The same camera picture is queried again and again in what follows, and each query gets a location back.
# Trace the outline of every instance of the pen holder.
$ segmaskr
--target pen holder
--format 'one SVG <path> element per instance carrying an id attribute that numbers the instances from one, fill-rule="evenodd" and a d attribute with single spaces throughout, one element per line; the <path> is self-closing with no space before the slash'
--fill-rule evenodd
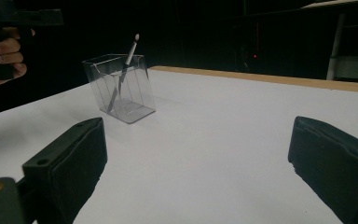
<path id="1" fill-rule="evenodd" d="M 156 111 L 145 56 L 106 54 L 83 61 L 98 107 L 108 115 L 133 123 Z"/>

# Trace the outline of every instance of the person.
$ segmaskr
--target person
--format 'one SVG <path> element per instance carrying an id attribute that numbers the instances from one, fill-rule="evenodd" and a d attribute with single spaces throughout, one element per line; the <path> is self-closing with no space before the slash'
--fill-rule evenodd
<path id="1" fill-rule="evenodd" d="M 21 44 L 18 41 L 20 39 L 19 31 L 15 27 L 5 27 L 3 33 L 8 38 L 0 42 L 0 64 L 11 64 L 14 78 L 22 77 L 27 72 L 27 65 L 22 62 Z M 8 81 L 0 80 L 0 85 Z"/>

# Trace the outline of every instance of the dark background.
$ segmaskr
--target dark background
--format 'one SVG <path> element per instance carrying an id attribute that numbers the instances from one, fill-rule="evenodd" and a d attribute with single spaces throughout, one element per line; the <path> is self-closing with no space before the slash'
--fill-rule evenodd
<path id="1" fill-rule="evenodd" d="M 88 83 L 82 61 L 136 54 L 168 65 L 324 79 L 339 13 L 358 23 L 358 7 L 297 10 L 307 0 L 20 0 L 18 8 L 60 8 L 64 26 L 35 27 L 21 52 L 24 77 L 0 86 L 0 112 Z M 358 30 L 342 49 L 358 54 Z"/>

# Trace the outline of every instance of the white tabletop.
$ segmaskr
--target white tabletop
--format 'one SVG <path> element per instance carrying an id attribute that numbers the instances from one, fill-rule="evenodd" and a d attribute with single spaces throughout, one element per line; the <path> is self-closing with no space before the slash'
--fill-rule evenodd
<path id="1" fill-rule="evenodd" d="M 149 70 L 157 112 L 126 124 L 90 85 L 0 113 L 0 177 L 85 119 L 108 163 L 75 223 L 340 223 L 287 160 L 296 116 L 358 137 L 358 92 Z"/>

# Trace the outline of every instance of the human hand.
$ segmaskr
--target human hand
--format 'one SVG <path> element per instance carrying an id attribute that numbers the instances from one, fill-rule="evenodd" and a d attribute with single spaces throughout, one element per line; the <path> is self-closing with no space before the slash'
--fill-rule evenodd
<path id="1" fill-rule="evenodd" d="M 17 39 L 20 39 L 20 34 L 15 27 L 6 27 L 3 32 L 9 38 L 0 42 L 0 64 L 11 64 L 13 66 L 13 76 L 22 77 L 27 72 L 27 66 L 22 62 L 23 56 L 19 52 L 21 45 Z"/>

